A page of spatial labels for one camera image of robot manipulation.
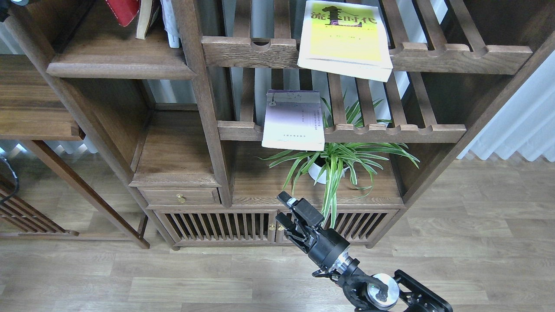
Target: book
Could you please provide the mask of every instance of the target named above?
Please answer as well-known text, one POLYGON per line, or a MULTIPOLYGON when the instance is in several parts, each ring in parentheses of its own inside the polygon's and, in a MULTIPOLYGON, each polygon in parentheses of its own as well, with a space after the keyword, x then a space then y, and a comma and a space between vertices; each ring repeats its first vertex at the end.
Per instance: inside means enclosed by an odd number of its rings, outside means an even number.
POLYGON ((297 65, 386 82, 393 65, 379 9, 307 1, 297 65))
POLYGON ((320 92, 269 90, 262 146, 324 150, 320 92))
POLYGON ((148 30, 152 27, 154 22, 160 15, 160 1, 159 0, 141 0, 139 17, 137 19, 137 39, 145 40, 147 38, 148 30))
POLYGON ((105 0, 118 23, 126 27, 139 13, 139 0, 105 0))
POLYGON ((164 20, 164 29, 168 33, 168 43, 170 48, 179 48, 179 30, 171 0, 160 0, 162 3, 162 18, 164 20))

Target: black cable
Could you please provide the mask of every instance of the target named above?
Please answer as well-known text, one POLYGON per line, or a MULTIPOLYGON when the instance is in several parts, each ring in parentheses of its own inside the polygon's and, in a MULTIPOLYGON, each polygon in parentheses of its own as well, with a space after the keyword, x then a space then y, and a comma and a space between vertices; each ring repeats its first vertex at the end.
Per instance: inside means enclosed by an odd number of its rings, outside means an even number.
POLYGON ((8 195, 8 196, 6 196, 6 197, 0 199, 0 205, 1 205, 1 204, 3 204, 3 203, 7 202, 11 197, 13 197, 13 196, 19 191, 19 178, 17 177, 17 174, 16 174, 16 172, 13 170, 12 166, 9 164, 8 159, 6 159, 4 156, 0 155, 0 160, 1 160, 4 164, 6 164, 6 166, 8 166, 8 169, 12 172, 13 179, 16 181, 16 183, 15 183, 16 187, 15 187, 15 189, 13 190, 13 192, 12 192, 10 195, 8 195))

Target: white flower pot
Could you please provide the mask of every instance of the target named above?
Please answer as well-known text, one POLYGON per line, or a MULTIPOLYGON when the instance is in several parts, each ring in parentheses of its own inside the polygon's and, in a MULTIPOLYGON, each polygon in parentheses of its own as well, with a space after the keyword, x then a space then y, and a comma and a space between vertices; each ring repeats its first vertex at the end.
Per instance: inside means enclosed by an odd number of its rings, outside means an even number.
MULTIPOLYGON (((345 176, 345 172, 347 172, 347 169, 348 169, 348 167, 343 169, 343 172, 341 173, 342 178, 345 176)), ((320 174, 320 170, 322 170, 322 167, 313 163, 309 168, 309 175, 314 181, 316 181, 320 184, 326 184, 326 172, 327 172, 327 170, 324 170, 324 172, 320 176, 320 179, 316 180, 316 178, 318 177, 318 174, 320 174)))

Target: robotic arm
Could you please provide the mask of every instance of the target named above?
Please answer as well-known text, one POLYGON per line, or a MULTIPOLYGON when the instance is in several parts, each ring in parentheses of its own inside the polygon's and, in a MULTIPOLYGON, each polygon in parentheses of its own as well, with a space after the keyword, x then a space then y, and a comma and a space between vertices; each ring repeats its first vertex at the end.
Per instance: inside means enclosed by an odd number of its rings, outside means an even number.
POLYGON ((449 303, 401 270, 393 278, 384 273, 367 275, 358 267, 360 261, 349 256, 349 242, 333 229, 324 230, 324 216, 309 202, 286 192, 277 198, 289 208, 294 222, 283 213, 276 220, 287 238, 319 267, 312 275, 341 287, 356 312, 387 311, 399 299, 407 305, 405 312, 453 312, 449 303), (400 290, 399 284, 409 291, 400 290))

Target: brass drawer knob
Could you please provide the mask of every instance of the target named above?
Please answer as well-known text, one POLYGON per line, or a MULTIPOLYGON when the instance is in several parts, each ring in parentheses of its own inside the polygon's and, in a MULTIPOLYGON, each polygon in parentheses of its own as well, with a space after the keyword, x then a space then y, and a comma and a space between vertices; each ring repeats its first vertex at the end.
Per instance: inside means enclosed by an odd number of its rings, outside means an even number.
POLYGON ((187 199, 185 197, 183 197, 183 194, 177 194, 177 201, 180 203, 185 203, 187 199))

